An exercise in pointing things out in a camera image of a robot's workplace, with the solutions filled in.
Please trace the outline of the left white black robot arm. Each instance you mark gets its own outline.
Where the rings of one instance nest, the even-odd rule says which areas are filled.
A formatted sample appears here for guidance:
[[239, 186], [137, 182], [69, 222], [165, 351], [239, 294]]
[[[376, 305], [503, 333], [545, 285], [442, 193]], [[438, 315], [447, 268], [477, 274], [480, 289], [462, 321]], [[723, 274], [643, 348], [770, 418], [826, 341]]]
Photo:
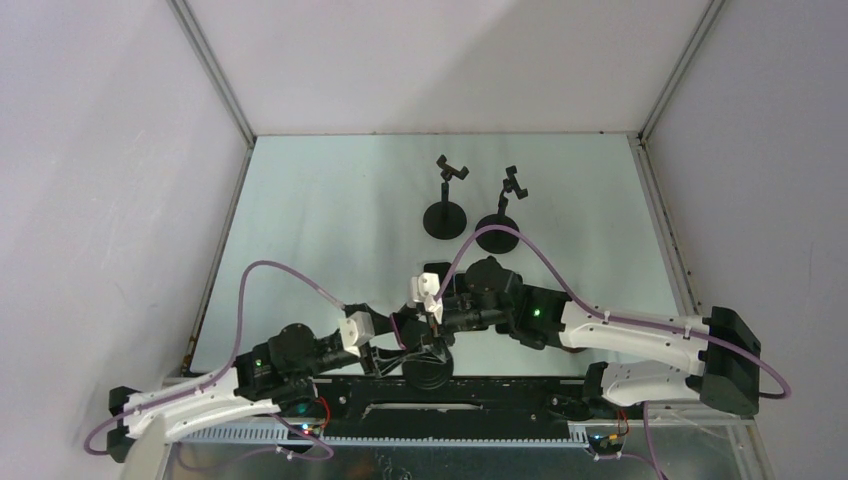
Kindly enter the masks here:
[[204, 376], [153, 392], [112, 389], [109, 411], [116, 422], [105, 453], [125, 462], [156, 419], [163, 420], [164, 440], [171, 443], [244, 417], [304, 416], [320, 400], [316, 378], [350, 365], [373, 379], [400, 368], [407, 382], [422, 390], [441, 386], [453, 373], [443, 337], [415, 310], [404, 307], [384, 316], [366, 304], [353, 305], [327, 336], [294, 323]]

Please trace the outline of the teal blue phone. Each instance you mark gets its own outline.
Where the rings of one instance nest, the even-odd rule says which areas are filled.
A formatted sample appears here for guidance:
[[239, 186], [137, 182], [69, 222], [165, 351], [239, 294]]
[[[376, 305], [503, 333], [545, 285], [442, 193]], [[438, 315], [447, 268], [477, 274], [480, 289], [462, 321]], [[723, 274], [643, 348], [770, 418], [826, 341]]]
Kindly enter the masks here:
[[424, 273], [433, 273], [436, 274], [441, 282], [444, 282], [445, 278], [448, 276], [448, 272], [451, 268], [451, 263], [444, 262], [428, 262], [423, 265]]

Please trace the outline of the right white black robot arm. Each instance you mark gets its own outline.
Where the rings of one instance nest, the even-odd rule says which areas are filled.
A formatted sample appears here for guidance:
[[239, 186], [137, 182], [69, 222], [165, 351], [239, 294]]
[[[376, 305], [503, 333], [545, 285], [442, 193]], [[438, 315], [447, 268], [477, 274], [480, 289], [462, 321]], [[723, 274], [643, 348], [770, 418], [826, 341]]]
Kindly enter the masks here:
[[409, 282], [409, 303], [437, 336], [495, 327], [535, 350], [598, 349], [637, 357], [588, 367], [581, 402], [606, 418], [619, 407], [698, 400], [714, 410], [754, 416], [760, 410], [761, 343], [739, 314], [715, 307], [702, 316], [654, 316], [584, 307], [569, 293], [527, 285], [493, 257], [450, 275], [431, 264]]

